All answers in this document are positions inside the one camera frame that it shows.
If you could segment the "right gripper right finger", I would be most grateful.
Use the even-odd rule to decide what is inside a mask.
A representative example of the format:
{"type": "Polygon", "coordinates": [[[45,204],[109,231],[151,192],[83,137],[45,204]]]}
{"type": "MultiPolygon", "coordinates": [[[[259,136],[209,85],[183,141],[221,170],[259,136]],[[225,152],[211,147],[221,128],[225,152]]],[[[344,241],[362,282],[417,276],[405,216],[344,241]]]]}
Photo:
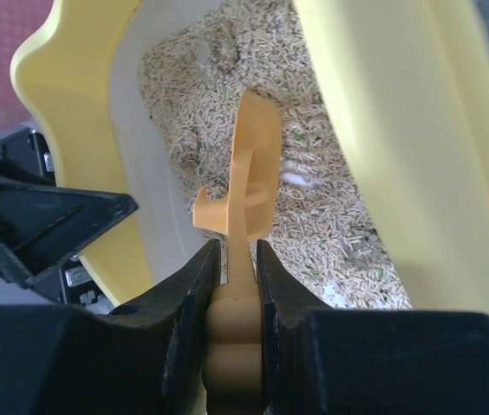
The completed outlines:
{"type": "Polygon", "coordinates": [[[489,315],[334,309],[257,243],[269,414],[489,414],[489,315]]]}

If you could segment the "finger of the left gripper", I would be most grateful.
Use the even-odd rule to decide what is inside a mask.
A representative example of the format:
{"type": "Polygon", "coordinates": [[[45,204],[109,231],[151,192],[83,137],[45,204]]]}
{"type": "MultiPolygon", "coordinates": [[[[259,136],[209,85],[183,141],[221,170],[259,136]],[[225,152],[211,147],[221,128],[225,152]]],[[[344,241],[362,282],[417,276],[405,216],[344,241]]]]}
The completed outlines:
{"type": "Polygon", "coordinates": [[[0,160],[0,277],[31,288],[137,209],[130,195],[58,188],[0,160]]]}

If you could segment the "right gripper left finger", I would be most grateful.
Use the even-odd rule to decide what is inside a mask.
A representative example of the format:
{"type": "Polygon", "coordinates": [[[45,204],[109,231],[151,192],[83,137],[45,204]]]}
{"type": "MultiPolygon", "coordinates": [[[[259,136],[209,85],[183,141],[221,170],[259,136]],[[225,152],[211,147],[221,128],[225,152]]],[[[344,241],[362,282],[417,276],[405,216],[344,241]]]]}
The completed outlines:
{"type": "Polygon", "coordinates": [[[205,413],[205,317],[219,275],[213,239],[108,315],[0,305],[0,414],[205,413]]]}

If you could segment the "orange litter scoop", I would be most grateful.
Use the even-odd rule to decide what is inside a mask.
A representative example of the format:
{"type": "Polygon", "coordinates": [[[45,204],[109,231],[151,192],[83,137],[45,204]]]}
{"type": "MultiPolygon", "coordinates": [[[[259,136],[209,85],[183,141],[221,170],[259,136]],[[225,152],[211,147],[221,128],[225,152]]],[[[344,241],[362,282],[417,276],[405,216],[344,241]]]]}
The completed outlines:
{"type": "Polygon", "coordinates": [[[226,196],[201,188],[193,208],[197,228],[226,238],[227,281],[206,311],[202,371],[209,414],[260,414],[263,404],[263,312],[250,244],[272,229],[283,125],[276,105],[252,92],[238,103],[226,196]]]}

